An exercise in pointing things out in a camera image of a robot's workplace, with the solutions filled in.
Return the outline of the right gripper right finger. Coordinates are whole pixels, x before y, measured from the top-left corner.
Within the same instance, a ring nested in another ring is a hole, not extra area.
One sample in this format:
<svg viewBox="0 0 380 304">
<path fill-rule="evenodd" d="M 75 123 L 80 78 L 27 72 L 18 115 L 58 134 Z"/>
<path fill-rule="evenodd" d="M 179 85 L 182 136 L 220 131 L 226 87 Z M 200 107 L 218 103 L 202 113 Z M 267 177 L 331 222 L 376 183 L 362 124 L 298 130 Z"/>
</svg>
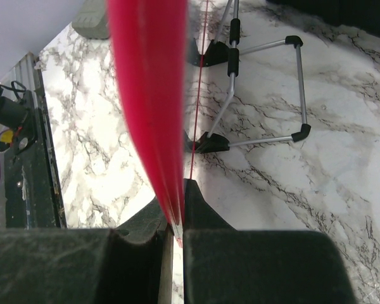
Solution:
<svg viewBox="0 0 380 304">
<path fill-rule="evenodd" d="M 239 231 L 184 181 L 186 303 L 355 303 L 338 248 L 315 231 Z"/>
</svg>

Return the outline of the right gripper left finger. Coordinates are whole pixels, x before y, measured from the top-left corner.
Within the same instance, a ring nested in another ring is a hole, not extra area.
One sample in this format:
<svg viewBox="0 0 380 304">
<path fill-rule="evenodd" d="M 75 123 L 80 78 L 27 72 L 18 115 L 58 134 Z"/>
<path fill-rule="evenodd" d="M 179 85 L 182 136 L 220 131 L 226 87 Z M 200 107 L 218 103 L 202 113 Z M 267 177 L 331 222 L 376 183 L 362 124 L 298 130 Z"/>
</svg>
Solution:
<svg viewBox="0 0 380 304">
<path fill-rule="evenodd" d="M 153 200 L 111 229 L 0 230 L 0 303 L 164 303 Z"/>
</svg>

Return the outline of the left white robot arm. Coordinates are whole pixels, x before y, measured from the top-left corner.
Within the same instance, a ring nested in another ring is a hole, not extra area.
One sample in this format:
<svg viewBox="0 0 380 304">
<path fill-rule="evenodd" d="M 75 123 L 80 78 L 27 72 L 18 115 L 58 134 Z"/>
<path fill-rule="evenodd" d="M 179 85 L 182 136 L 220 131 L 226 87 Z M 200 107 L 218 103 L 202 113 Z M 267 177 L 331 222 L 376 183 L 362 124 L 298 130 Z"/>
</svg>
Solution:
<svg viewBox="0 0 380 304">
<path fill-rule="evenodd" d="M 15 94 L 16 100 L 3 96 L 3 90 L 7 89 Z M 20 93 L 26 93 L 27 88 L 19 81 L 11 81 L 11 86 L 0 84 L 0 124 L 9 128 L 17 129 L 21 126 L 29 115 L 29 110 L 22 104 L 23 99 Z"/>
</svg>

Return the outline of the pink framed whiteboard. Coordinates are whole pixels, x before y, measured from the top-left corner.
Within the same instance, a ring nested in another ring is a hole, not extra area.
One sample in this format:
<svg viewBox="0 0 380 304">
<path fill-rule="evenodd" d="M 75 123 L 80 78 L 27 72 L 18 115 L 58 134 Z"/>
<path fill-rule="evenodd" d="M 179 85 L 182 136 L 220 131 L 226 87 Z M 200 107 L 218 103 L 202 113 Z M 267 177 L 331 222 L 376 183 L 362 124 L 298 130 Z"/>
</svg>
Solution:
<svg viewBox="0 0 380 304">
<path fill-rule="evenodd" d="M 203 30 L 204 1 L 108 1 L 123 117 L 161 209 L 184 243 L 186 181 L 193 176 L 195 91 L 190 46 Z"/>
</svg>

